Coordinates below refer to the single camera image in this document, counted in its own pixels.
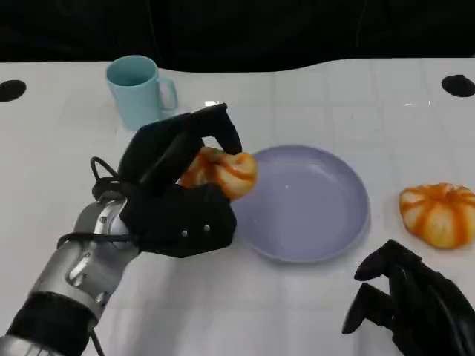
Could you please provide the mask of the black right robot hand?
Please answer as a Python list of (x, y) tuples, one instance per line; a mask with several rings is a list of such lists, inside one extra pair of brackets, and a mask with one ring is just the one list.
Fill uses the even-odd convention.
[(365, 320), (392, 332), (403, 355), (473, 355), (474, 308), (457, 287), (395, 240), (368, 255), (344, 324), (352, 334)]

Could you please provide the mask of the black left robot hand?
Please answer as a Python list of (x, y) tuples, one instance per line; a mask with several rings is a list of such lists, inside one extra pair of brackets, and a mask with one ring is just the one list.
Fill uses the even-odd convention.
[(237, 220), (222, 188), (178, 183), (209, 136), (228, 154), (242, 151), (225, 104), (151, 123), (134, 134), (118, 167), (127, 198), (120, 218), (141, 252), (184, 258), (231, 244)]

